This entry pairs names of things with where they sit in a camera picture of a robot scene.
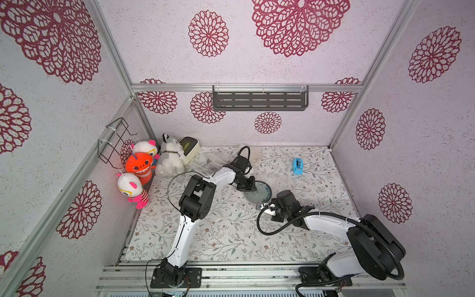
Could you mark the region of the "blue patterned green plate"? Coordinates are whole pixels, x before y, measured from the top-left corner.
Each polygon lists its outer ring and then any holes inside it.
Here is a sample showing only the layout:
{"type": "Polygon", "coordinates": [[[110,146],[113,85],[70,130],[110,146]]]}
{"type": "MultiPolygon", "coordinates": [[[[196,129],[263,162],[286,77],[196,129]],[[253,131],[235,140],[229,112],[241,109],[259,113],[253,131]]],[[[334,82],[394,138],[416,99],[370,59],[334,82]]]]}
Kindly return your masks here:
{"type": "Polygon", "coordinates": [[[244,197],[251,203],[267,203],[272,198],[272,189],[267,183],[256,181],[255,190],[244,192],[244,197]]]}

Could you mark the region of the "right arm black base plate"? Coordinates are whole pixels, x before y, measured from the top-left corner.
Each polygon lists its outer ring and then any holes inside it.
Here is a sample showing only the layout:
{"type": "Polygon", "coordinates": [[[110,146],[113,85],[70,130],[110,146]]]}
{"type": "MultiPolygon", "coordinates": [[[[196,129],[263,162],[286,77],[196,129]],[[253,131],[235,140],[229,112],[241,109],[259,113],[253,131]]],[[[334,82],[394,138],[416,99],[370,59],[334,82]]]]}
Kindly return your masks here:
{"type": "Polygon", "coordinates": [[[300,267],[298,272],[303,287],[341,287],[354,277],[354,274],[336,277],[326,266],[300,267]]]}

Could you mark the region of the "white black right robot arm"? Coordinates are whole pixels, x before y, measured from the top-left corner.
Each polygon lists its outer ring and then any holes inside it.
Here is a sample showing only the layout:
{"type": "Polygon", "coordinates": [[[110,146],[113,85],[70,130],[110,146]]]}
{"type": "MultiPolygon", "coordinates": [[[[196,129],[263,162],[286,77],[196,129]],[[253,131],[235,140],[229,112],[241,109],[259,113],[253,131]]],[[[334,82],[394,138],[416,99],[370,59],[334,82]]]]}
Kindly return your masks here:
{"type": "Polygon", "coordinates": [[[259,230],[266,236],[295,226],[348,240],[348,251],[334,252],[318,265],[315,278],[319,285],[333,285],[342,282],[344,278],[363,273],[377,280],[403,280],[405,277],[401,264],[406,255],[405,248],[373,215],[351,218],[316,211],[311,206],[301,206],[293,196],[274,198],[268,205],[261,207],[261,212],[270,214],[273,221],[284,224],[275,231],[259,230]]]}

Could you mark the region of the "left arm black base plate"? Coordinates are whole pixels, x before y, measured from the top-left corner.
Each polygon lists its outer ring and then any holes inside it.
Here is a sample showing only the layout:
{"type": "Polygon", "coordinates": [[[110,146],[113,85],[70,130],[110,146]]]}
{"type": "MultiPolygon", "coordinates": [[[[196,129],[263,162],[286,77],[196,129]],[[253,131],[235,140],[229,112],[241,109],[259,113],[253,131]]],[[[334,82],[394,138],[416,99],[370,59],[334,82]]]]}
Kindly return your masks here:
{"type": "Polygon", "coordinates": [[[202,268],[177,267],[163,259],[154,269],[151,288],[200,288],[202,268]]]}

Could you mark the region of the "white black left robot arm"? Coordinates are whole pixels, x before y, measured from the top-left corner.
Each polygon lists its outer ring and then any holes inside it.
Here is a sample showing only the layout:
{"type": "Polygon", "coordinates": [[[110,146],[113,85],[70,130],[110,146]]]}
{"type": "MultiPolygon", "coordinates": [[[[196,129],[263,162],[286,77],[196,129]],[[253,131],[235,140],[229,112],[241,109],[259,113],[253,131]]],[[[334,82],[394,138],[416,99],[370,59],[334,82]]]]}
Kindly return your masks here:
{"type": "Polygon", "coordinates": [[[177,234],[165,257],[172,267],[180,269],[186,265],[199,222],[208,215],[215,193],[219,189],[234,184],[239,191],[256,190],[255,178],[248,176],[251,170],[250,165],[225,165],[210,177],[195,174],[190,178],[179,202],[177,234]]]}

